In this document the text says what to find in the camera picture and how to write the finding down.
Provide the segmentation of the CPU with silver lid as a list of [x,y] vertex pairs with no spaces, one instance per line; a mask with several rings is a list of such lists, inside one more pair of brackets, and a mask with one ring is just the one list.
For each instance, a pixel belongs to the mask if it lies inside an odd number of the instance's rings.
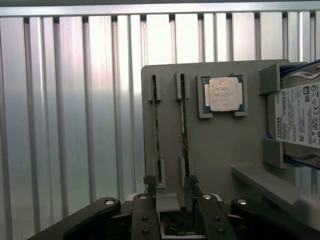
[[243,77],[202,77],[205,114],[214,112],[244,112]]

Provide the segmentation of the green RAM stick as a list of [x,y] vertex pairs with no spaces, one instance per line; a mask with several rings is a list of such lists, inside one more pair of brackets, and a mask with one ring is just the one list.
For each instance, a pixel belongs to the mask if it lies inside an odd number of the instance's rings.
[[161,158],[160,158],[156,76],[153,75],[151,77],[151,80],[152,80],[152,107],[153,107],[153,123],[154,123],[154,137],[155,137],[156,171],[157,171],[157,181],[160,184],[162,182],[162,172],[161,172]]
[[185,85],[185,75],[182,73],[180,75],[181,84],[181,116],[182,116],[182,146],[183,146],[183,156],[185,159],[185,175],[190,175],[190,165],[189,165],[189,146],[188,146],[188,127],[187,127],[187,96],[186,96],[186,85]]

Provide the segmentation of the Toshiba hard disk drive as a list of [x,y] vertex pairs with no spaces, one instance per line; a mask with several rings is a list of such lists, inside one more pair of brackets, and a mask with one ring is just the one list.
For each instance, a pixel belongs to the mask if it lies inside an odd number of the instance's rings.
[[266,68],[268,133],[264,162],[320,170],[320,59]]

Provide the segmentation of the grey plastic parts rack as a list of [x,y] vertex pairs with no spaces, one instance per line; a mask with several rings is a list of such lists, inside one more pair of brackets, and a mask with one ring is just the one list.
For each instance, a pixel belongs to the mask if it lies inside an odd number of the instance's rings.
[[[263,195],[279,207],[320,208],[320,197],[281,179],[296,167],[279,168],[264,162],[263,140],[268,134],[269,86],[266,69],[296,64],[287,60],[147,65],[141,70],[146,171],[156,176],[159,212],[190,209],[185,202],[185,158],[182,135],[181,74],[185,77],[189,176],[196,176],[204,194],[225,202],[236,197]],[[243,77],[244,112],[204,113],[203,77]],[[162,182],[158,183],[152,97],[156,76],[157,116]]]

